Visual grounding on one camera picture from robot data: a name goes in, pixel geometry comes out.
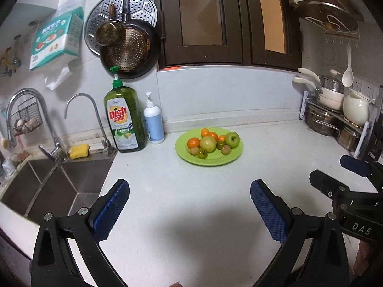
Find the person's right hand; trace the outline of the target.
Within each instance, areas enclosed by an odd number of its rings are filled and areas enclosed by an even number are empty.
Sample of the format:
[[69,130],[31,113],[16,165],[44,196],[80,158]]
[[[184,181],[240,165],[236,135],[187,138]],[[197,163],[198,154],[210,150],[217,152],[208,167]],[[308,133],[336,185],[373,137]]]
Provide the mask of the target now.
[[370,245],[367,242],[361,240],[358,246],[356,260],[353,266],[353,271],[355,275],[361,276],[364,273],[364,271],[366,271],[369,267],[370,252]]

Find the person's left hand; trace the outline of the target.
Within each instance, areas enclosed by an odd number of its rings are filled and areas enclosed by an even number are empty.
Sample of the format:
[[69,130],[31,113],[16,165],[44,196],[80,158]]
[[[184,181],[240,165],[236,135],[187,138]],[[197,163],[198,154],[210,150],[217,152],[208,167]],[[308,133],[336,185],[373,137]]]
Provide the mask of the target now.
[[180,282],[175,282],[175,283],[171,284],[168,287],[183,287],[183,286],[182,286],[182,284]]

